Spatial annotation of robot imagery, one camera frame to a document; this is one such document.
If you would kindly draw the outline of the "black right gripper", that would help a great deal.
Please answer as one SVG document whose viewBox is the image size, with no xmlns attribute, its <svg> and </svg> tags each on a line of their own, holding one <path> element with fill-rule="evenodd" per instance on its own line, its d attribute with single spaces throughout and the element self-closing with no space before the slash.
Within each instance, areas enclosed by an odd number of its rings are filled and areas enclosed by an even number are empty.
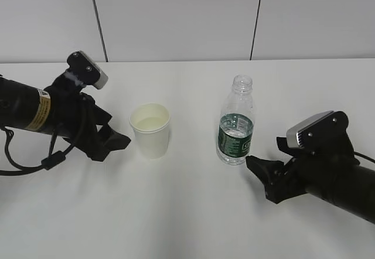
<svg viewBox="0 0 375 259">
<path fill-rule="evenodd" d="M 278 149 L 292 156 L 287 163 L 247 156 L 247 168 L 261 181 L 265 197 L 273 203 L 304 195 L 315 195 L 325 201 L 327 190 L 345 170 L 360 165 L 352 154 L 324 154 L 314 152 L 302 155 L 302 149 L 290 148 L 286 137 L 276 137 Z"/>
</svg>

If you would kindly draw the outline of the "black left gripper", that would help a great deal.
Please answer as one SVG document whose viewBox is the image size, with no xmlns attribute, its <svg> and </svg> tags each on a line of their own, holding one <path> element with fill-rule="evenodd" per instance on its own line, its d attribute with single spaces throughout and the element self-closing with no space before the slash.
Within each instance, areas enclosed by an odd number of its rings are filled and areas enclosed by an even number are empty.
<svg viewBox="0 0 375 259">
<path fill-rule="evenodd" d="M 63 162 L 74 148 L 102 162 L 112 151 L 125 149 L 131 139 L 109 126 L 112 116 L 82 92 L 85 84 L 58 77 L 45 88 L 51 107 L 43 132 L 51 136 L 44 162 Z"/>
</svg>

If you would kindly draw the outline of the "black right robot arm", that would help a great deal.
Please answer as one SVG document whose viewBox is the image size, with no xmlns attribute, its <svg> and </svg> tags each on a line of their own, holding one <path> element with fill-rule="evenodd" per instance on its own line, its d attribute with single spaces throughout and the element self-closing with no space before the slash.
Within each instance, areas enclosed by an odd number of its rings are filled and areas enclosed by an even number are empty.
<svg viewBox="0 0 375 259">
<path fill-rule="evenodd" d="M 266 199 L 279 204 L 308 193 L 374 223 L 374 171 L 360 165 L 348 135 L 313 149 L 289 148 L 283 137 L 277 138 L 277 145 L 291 156 L 287 163 L 246 157 Z"/>
</svg>

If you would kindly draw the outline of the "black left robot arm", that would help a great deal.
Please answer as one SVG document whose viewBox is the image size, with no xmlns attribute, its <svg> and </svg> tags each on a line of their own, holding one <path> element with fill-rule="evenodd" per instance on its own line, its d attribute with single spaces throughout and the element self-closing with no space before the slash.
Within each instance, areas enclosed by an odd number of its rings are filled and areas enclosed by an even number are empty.
<svg viewBox="0 0 375 259">
<path fill-rule="evenodd" d="M 60 76 L 44 90 L 1 78 L 1 125 L 62 137 L 93 161 L 125 149 L 130 138 L 109 126 L 112 116 Z"/>
</svg>

